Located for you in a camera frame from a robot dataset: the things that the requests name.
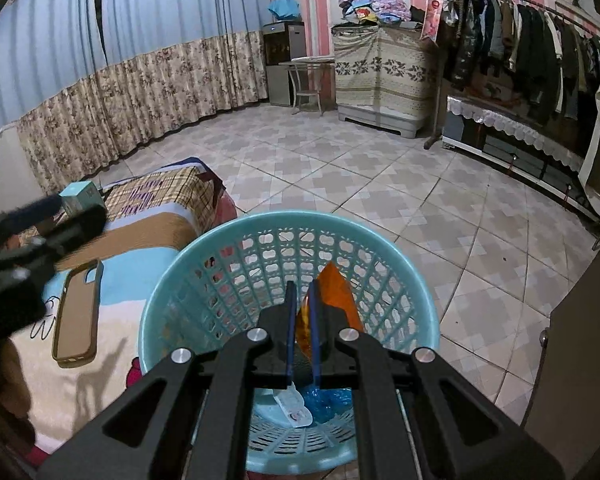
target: person's hand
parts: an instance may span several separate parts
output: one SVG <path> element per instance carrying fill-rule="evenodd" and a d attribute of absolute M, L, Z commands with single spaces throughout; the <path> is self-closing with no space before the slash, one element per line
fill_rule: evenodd
<path fill-rule="evenodd" d="M 10 339 L 0 343 L 0 405 L 16 418 L 26 418 L 31 408 L 20 356 Z"/>

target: orange snack bag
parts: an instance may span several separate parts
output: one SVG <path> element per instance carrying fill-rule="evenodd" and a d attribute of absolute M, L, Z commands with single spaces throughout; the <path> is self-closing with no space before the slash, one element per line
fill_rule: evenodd
<path fill-rule="evenodd" d="M 332 262 L 329 262 L 318 275 L 318 288 L 320 288 L 320 296 L 324 304 L 341 308 L 347 314 L 350 327 L 359 332 L 365 331 L 349 283 Z M 296 341 L 302 353 L 309 358 L 311 358 L 310 327 L 309 302 L 305 296 L 296 316 Z"/>

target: brown phone case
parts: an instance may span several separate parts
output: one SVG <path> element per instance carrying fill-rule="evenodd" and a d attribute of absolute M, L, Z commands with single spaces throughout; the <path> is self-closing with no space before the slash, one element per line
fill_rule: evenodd
<path fill-rule="evenodd" d="M 103 268 L 100 260 L 91 260 L 70 270 L 64 280 L 51 351 L 60 366 L 95 357 Z M 95 279 L 86 283 L 87 274 L 93 269 Z"/>

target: teal box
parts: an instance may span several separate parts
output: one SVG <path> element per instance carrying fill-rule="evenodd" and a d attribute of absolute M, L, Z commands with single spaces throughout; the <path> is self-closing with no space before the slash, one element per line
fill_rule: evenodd
<path fill-rule="evenodd" d="M 64 188 L 60 196 L 64 211 L 69 216 L 74 216 L 92 205 L 104 207 L 104 200 L 91 180 L 72 182 Z"/>

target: blue curtain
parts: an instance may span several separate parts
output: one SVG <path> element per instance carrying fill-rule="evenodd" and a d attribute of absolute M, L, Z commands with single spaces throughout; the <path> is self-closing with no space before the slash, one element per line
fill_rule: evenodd
<path fill-rule="evenodd" d="M 94 0 L 15 0 L 0 12 L 0 128 L 104 66 Z"/>
<path fill-rule="evenodd" d="M 188 41 L 255 31 L 270 21 L 269 0 L 102 0 L 110 64 Z"/>

